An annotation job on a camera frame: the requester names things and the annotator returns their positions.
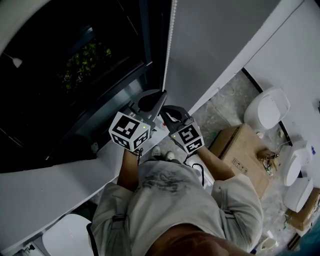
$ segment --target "person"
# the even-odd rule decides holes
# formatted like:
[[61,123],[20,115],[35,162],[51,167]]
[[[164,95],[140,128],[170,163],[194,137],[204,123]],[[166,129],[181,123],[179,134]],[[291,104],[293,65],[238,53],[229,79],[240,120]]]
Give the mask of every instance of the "person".
[[[248,255],[263,227],[252,183],[206,147],[197,154],[215,180],[211,195],[198,171],[174,159],[172,152],[163,158],[156,146],[152,159],[138,166],[137,156],[124,151],[117,184],[106,185],[91,225],[99,255]],[[125,213],[117,215],[122,224],[110,220],[112,210]],[[119,228],[124,231],[114,233]],[[127,239],[120,238],[126,233]]]

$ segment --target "tiled floor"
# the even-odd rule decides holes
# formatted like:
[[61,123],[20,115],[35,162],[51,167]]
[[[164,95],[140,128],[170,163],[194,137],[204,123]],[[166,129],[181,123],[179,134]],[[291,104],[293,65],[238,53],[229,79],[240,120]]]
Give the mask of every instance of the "tiled floor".
[[[230,126],[242,124],[244,113],[251,101],[259,94],[249,79],[240,71],[216,95],[200,107],[192,116],[196,120],[207,147],[213,142],[218,132]],[[273,151],[279,151],[284,137],[279,136],[279,125],[264,132],[263,140]],[[166,137],[158,144],[161,151],[173,151],[175,158],[183,162],[187,154]],[[140,162],[143,163],[150,157],[151,152],[144,155]],[[294,234],[290,226],[284,229],[286,207],[283,197],[287,188],[283,185],[278,173],[271,177],[270,185],[261,200],[264,210],[263,233],[261,239],[270,231],[279,246],[268,255],[275,255],[283,250]]]

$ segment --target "shoe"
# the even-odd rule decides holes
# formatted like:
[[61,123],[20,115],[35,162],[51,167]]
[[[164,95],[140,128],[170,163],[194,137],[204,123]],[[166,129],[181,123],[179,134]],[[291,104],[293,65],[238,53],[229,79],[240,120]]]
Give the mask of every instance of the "shoe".
[[152,155],[153,157],[155,157],[155,156],[161,156],[161,149],[160,149],[160,147],[159,147],[159,146],[154,146],[153,149],[152,149],[151,155]]
[[175,154],[174,154],[172,151],[168,151],[168,152],[165,154],[164,160],[165,160],[165,161],[168,161],[168,160],[171,161],[172,159],[175,159]]

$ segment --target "cardboard box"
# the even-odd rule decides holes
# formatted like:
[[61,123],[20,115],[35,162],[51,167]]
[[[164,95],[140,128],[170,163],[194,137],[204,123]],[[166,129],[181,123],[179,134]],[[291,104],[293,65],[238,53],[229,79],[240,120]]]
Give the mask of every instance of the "cardboard box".
[[319,198],[320,189],[314,187],[310,196],[299,212],[295,212],[290,209],[285,212],[288,224],[300,231],[304,231],[305,228],[309,227],[308,224],[312,219],[311,217],[313,216],[313,213],[318,209]]
[[270,180],[263,164],[257,159],[257,152],[267,148],[249,125],[241,124],[222,130],[210,151],[236,175],[248,176],[261,199]]

